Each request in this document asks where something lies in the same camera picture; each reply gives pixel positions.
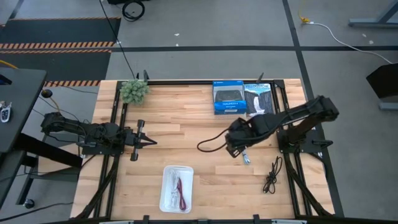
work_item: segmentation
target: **black desk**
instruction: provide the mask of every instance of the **black desk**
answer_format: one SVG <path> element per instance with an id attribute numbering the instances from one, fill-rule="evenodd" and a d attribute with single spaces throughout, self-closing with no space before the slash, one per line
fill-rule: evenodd
<path id="1" fill-rule="evenodd" d="M 28 156 L 27 152 L 78 168 L 81 167 L 82 159 L 21 133 L 43 88 L 47 72 L 0 68 L 0 74 L 12 81 L 11 85 L 0 85 L 0 101 L 5 101 L 7 104 L 12 102 L 12 114 L 9 122 L 0 123 L 1 208 L 20 165 L 34 167 L 37 164 L 37 158 Z"/>

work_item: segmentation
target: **concrete floor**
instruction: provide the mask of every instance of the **concrete floor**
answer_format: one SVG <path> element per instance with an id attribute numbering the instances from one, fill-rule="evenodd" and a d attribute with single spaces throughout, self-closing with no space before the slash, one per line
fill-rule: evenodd
<path id="1" fill-rule="evenodd" d="M 337 38 L 351 45 L 398 45 L 398 29 L 353 29 L 351 17 L 376 17 L 390 0 L 307 0 L 302 15 L 328 25 Z M 337 46 L 326 29 L 301 26 L 297 11 L 301 1 L 289 0 L 301 46 Z M 0 0 L 0 24 L 14 10 L 16 0 Z M 122 20 L 119 38 L 124 47 L 173 47 L 216 45 L 293 46 L 280 0 L 153 0 L 144 2 L 146 13 L 137 22 Z M 104 3 L 108 16 L 121 16 L 116 6 Z M 103 16 L 97 0 L 25 0 L 16 17 Z M 398 53 L 378 52 L 398 62 Z M 146 69 L 155 78 L 301 78 L 294 51 L 128 52 L 135 72 Z M 398 111 L 380 111 L 377 97 L 365 77 L 386 64 L 360 52 L 303 52 L 316 95 L 330 97 L 340 111 L 333 123 L 323 125 L 335 143 L 330 156 L 346 217 L 398 220 Z M 112 53 L 107 79 L 131 74 L 121 53 Z M 96 87 L 79 87 L 97 91 Z M 53 88 L 60 107 L 91 120 L 96 95 Z M 72 104 L 72 99 L 80 102 Z M 53 111 L 38 100 L 35 109 Z M 41 117 L 32 112 L 24 132 L 41 139 Z M 26 211 L 15 206 L 23 177 L 14 182 L 0 218 Z M 76 183 L 35 180 L 29 198 L 37 207 L 71 202 Z M 5 223 L 43 223 L 66 220 L 71 206 L 53 207 Z"/>

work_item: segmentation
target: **hazard stripe tape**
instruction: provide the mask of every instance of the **hazard stripe tape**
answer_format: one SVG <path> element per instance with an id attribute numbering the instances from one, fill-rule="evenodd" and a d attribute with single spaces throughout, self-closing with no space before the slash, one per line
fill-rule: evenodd
<path id="1" fill-rule="evenodd" d="M 45 87 L 73 87 L 73 86 L 99 86 L 101 80 L 72 80 L 72 81 L 46 81 Z"/>
<path id="2" fill-rule="evenodd" d="M 32 20 L 74 20 L 74 19 L 106 19 L 106 17 L 77 17 L 77 18 L 17 18 L 10 21 L 32 21 Z M 109 17 L 108 19 L 120 19 L 120 17 Z"/>
<path id="3" fill-rule="evenodd" d="M 59 53 L 112 53 L 112 50 L 13 50 L 0 51 L 0 54 L 59 54 Z"/>
<path id="4" fill-rule="evenodd" d="M 113 47 L 113 41 L 100 42 L 64 42 L 64 43 L 3 43 L 0 49 L 57 49 L 57 48 L 79 48 L 79 47 Z"/>

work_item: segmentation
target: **product box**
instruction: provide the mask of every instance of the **product box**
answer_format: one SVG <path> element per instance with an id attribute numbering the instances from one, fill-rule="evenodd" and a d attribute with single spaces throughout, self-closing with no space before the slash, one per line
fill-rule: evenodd
<path id="1" fill-rule="evenodd" d="M 244 114 L 246 101 L 244 100 L 242 80 L 213 81 L 214 114 Z"/>
<path id="2" fill-rule="evenodd" d="M 244 97 L 248 104 L 249 116 L 274 113 L 270 84 L 245 84 Z"/>

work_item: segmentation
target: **wooden table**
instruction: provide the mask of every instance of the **wooden table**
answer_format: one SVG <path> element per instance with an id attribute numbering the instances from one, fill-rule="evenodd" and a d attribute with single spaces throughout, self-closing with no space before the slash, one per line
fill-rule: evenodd
<path id="1" fill-rule="evenodd" d="M 299 79 L 286 79 L 290 107 L 305 102 Z M 109 122 L 117 81 L 102 81 L 94 111 L 94 123 Z M 130 161 L 131 147 L 120 158 L 112 220 L 181 219 L 252 219 L 293 218 L 292 202 L 285 165 L 277 176 L 275 194 L 264 194 L 262 187 L 278 150 L 276 135 L 248 149 L 252 161 L 244 165 L 242 156 L 233 159 L 224 149 L 202 153 L 198 142 L 212 138 L 227 128 L 235 118 L 221 119 L 213 112 L 211 85 L 150 86 L 142 106 L 129 106 L 126 126 L 136 129 L 138 119 L 146 121 L 144 132 L 158 145 L 139 150 L 139 159 Z M 119 103 L 116 124 L 119 124 L 122 103 Z M 203 147 L 215 148 L 224 142 L 217 139 Z M 301 156 L 307 186 L 317 200 L 333 213 L 322 163 Z M 103 156 L 96 156 L 81 171 L 71 217 L 79 214 L 96 189 Z M 159 209 L 162 174 L 165 166 L 190 166 L 194 169 L 193 207 L 188 214 L 164 213 Z M 296 186 L 300 211 L 303 200 Z M 104 193 L 101 215 L 104 215 L 107 192 Z"/>

